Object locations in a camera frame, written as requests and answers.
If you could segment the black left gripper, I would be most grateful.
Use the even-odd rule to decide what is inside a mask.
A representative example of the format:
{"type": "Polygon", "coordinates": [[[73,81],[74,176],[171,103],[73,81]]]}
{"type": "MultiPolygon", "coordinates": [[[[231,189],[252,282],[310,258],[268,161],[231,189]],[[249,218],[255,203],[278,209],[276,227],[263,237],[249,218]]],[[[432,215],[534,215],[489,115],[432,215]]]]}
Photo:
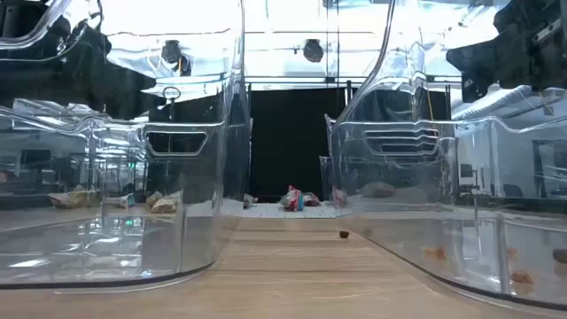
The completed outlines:
{"type": "Polygon", "coordinates": [[[0,50],[0,105],[13,108],[17,98],[86,104],[105,108],[113,119],[134,119],[149,101],[133,93],[153,88],[156,79],[136,71],[128,60],[110,57],[108,89],[111,48],[107,36],[87,21],[72,27],[67,19],[57,19],[31,46],[0,50]]]}

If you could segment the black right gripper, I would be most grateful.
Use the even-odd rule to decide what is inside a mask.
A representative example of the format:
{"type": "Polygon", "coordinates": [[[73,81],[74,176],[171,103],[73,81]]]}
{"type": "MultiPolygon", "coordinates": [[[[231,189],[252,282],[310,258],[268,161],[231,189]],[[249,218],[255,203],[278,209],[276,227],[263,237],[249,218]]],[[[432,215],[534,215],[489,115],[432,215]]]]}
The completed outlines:
{"type": "Polygon", "coordinates": [[[491,73],[503,89],[567,89],[567,0],[510,0],[493,25],[494,42],[447,51],[447,61],[463,72],[464,103],[484,97],[490,86],[485,77],[467,73],[491,73]]]}

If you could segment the white printed food packet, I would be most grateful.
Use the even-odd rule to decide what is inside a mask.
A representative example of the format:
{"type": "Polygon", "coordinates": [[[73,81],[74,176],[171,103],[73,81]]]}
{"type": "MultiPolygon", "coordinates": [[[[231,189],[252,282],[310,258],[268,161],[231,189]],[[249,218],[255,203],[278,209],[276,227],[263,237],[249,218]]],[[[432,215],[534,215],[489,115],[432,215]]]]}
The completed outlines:
{"type": "Polygon", "coordinates": [[[109,197],[105,203],[110,207],[128,209],[135,205],[136,200],[132,193],[120,197],[109,197]]]}

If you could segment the snack bars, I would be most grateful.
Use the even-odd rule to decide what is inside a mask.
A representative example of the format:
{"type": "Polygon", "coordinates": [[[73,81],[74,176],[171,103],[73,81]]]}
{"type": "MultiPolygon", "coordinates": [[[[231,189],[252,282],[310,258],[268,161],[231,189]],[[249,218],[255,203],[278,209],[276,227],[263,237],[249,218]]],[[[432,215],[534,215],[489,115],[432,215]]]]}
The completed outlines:
{"type": "Polygon", "coordinates": [[[152,206],[152,214],[175,214],[182,205],[183,193],[177,191],[157,200],[152,206]]]}

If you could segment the clear plastic bin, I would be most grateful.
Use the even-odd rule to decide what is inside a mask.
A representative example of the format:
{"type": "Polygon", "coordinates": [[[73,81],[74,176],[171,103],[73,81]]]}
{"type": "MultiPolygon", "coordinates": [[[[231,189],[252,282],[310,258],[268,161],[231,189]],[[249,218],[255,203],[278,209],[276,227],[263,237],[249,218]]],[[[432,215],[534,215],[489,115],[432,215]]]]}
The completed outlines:
{"type": "Polygon", "coordinates": [[[567,89],[462,101],[447,51],[494,42],[510,0],[371,0],[377,62],[330,125],[345,223],[458,291],[567,315],[567,89]],[[356,121],[375,90],[407,92],[409,121],[356,121]],[[427,258],[442,247],[447,258],[427,258]],[[528,272],[534,284],[510,279],[528,272]]]}
{"type": "Polygon", "coordinates": [[[156,79],[132,120],[86,104],[0,105],[0,290],[153,284],[210,267],[244,204],[251,133],[243,0],[0,0],[0,50],[38,42],[57,19],[106,35],[109,58],[156,79]],[[220,98],[213,122],[150,121],[150,111],[220,98]],[[100,204],[50,193],[100,191],[100,204]],[[181,191],[175,214],[145,200],[181,191]],[[132,193],[128,209],[109,197],[132,193]]]}

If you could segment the black panel on stands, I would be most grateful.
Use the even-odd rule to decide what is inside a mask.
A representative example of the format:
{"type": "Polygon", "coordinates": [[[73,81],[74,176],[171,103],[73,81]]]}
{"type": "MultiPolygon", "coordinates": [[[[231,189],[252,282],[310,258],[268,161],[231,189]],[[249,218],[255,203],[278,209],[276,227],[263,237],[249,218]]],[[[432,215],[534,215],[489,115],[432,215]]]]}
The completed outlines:
{"type": "MultiPolygon", "coordinates": [[[[346,88],[251,92],[252,155],[247,193],[275,203],[288,185],[324,196],[319,156],[329,155],[324,114],[336,119],[346,107],[346,88]]],[[[220,98],[201,97],[150,111],[150,121],[213,122],[220,98]]],[[[407,92],[375,90],[358,105],[356,121],[409,121],[407,92]]]]}

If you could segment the grey woven mat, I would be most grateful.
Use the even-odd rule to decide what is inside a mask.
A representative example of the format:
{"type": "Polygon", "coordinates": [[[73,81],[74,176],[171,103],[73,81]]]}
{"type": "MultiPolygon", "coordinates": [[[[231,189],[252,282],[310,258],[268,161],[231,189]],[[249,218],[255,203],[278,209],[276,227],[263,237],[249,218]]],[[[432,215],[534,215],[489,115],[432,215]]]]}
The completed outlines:
{"type": "Polygon", "coordinates": [[[354,214],[350,207],[336,208],[330,202],[323,202],[321,206],[306,206],[297,212],[285,211],[277,203],[259,203],[246,208],[241,216],[268,219],[334,219],[350,214],[354,214]]]}

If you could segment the black round wall fixture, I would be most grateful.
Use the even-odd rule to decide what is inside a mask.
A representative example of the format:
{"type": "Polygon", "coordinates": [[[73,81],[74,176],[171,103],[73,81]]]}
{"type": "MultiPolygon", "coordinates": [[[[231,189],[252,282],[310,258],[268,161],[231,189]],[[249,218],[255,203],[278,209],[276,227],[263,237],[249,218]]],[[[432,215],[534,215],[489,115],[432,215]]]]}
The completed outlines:
{"type": "Polygon", "coordinates": [[[312,63],[320,63],[322,61],[324,52],[318,39],[307,39],[302,51],[307,61],[312,63]]]}

